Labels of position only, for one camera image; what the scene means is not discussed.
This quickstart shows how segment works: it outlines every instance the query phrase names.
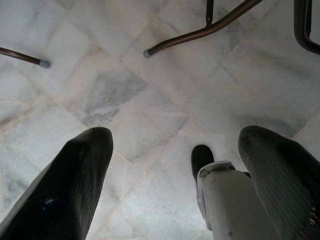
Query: marble floor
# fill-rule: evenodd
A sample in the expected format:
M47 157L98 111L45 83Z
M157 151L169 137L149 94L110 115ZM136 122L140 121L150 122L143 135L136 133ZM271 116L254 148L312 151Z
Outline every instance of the marble floor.
M214 19L240 2L216 1ZM144 58L203 27L205 6L0 0L0 47L51 61L0 55L0 220L64 143L93 126L111 129L114 153L87 240L211 240L191 151L207 144L244 171L237 140L247 125L320 158L320 56L295 41L292 0L263 1L216 34ZM311 36L320 42L319 31Z

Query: shoe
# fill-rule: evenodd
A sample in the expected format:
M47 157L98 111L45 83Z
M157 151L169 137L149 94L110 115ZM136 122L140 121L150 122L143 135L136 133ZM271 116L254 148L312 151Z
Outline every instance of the shoe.
M199 170L202 167L214 162L214 155L208 146L198 145L194 147L191 153L191 168L192 175L196 183Z

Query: marble tile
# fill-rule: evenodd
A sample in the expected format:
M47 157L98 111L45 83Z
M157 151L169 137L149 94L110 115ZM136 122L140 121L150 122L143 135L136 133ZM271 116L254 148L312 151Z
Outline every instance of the marble tile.
M5 211L40 173L0 141L0 212Z
M10 0L0 3L0 45L35 58L46 58L44 49L54 35L67 10L54 0ZM28 73L31 63L1 55L6 61Z
M122 62L137 75L159 87L182 106L198 89L210 69L203 69L197 55L185 44L164 50L151 58L143 51L178 33L169 24L156 18L130 47Z
M134 223L127 220L120 209L117 209L107 224L97 233L96 239L139 239L144 238Z
M293 140L300 143L318 161L320 161L320 113L311 118L294 136Z
M43 94L18 105L1 102L0 110L6 112L0 138L39 170L47 166L68 140L86 129Z
M292 138L319 111L320 59L297 44L290 6L280 2L187 105L234 154L241 128L260 125Z
M45 50L50 68L35 67L28 77L50 95L57 96L81 58L95 48L86 35L66 20Z
M12 64L0 64L0 72L0 101L31 101L40 94Z
M164 0L79 0L70 20L114 57L122 56Z
M196 240L212 240L213 234L209 230L203 231L199 237L196 238Z
M218 148L219 141L189 120L120 205L124 219L148 239L196 239L206 224L197 205L191 151L198 144Z
M83 58L59 99L84 124L110 128L115 150L131 163L163 148L188 118L103 50Z
M246 56L256 54L243 51ZM212 134L223 136L225 146L235 156L243 127L259 125L292 138L320 107L316 79L302 81L294 71L278 71L278 61L259 64L246 59L250 58L237 56L234 75L217 69L186 106ZM233 59L228 60L226 65L230 66Z
M55 0L55 1L68 10L70 10L76 2L76 0Z

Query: white fabric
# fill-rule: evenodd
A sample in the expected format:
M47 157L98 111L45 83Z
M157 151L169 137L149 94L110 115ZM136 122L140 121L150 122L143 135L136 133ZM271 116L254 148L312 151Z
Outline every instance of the white fabric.
M200 169L197 200L214 240L279 240L251 179L230 162Z

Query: trouser leg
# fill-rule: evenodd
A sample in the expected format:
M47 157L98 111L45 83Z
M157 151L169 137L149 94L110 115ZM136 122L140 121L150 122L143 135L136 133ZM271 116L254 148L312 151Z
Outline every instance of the trouser leg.
M320 236L320 163L300 144L259 126L244 128L239 153L285 240Z
M203 167L197 189L198 205L214 240L278 239L251 179L230 162Z

